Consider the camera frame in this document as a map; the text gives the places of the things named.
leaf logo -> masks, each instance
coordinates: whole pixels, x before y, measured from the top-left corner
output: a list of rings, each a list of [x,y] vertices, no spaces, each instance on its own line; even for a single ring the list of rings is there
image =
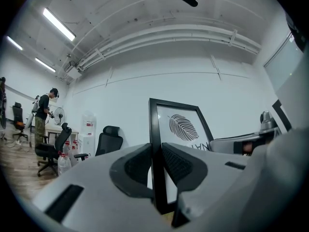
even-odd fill
[[[169,117],[169,129],[184,141],[192,141],[198,138],[198,133],[190,120],[179,114]]]

office chair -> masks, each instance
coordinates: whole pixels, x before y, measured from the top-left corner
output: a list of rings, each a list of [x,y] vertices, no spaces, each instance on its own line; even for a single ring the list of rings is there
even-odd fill
[[[55,146],[47,144],[46,143],[47,137],[45,136],[44,137],[45,143],[42,143],[35,147],[35,154],[37,154],[37,156],[48,158],[48,162],[38,161],[38,166],[40,165],[40,163],[44,164],[44,166],[42,166],[37,173],[38,177],[41,176],[40,172],[46,169],[47,167],[50,167],[54,171],[56,176],[58,176],[57,171],[54,169],[54,166],[57,166],[57,163],[54,162],[54,158],[58,159],[59,157],[58,152],[59,151],[62,152],[63,145],[66,142],[66,140],[69,138],[71,133],[72,133],[72,129],[68,127],[67,123],[63,123],[62,132],[57,137],[55,141]]]
[[[95,156],[100,156],[107,154],[121,148],[124,139],[118,136],[119,127],[116,126],[106,126],[103,129],[103,133],[100,134],[98,138],[98,147]],[[81,158],[85,160],[88,154],[77,154],[75,158]]]
[[[14,114],[14,126],[16,129],[20,130],[20,133],[13,134],[14,136],[18,136],[17,141],[24,137],[28,141],[28,135],[24,134],[24,121],[23,121],[23,109],[21,108],[21,104],[15,102],[15,105],[13,108],[13,114]]]

backpack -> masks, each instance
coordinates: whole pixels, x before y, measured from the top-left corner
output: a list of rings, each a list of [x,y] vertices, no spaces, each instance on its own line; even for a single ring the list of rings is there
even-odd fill
[[[32,108],[32,113],[37,113],[38,112],[38,109],[39,109],[39,102],[40,102],[40,99],[41,98],[37,98],[37,99],[35,99],[35,101],[34,101],[34,105],[33,105],[33,108]]]

black t-shirt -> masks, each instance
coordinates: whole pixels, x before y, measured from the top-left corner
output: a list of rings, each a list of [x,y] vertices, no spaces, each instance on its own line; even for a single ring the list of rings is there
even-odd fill
[[[42,95],[39,101],[39,109],[37,111],[36,117],[39,117],[43,120],[46,120],[47,114],[44,112],[44,109],[48,109],[49,97],[48,95]]]

ceiling light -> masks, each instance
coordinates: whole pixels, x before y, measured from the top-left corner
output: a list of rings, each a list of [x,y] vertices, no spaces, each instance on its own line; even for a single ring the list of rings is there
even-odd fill
[[[73,41],[76,37],[70,30],[68,30],[48,9],[44,9],[43,15],[58,28],[69,40]]]
[[[41,65],[45,66],[47,69],[51,70],[52,72],[56,72],[55,69],[53,69],[52,67],[48,66],[47,64],[43,63],[41,60],[39,60],[38,58],[35,58],[36,61],[38,61]]]
[[[19,50],[23,50],[23,48],[19,45],[19,44],[17,44],[14,40],[12,40],[9,36],[7,36],[8,37],[8,40],[13,44],[13,45],[15,45]]]

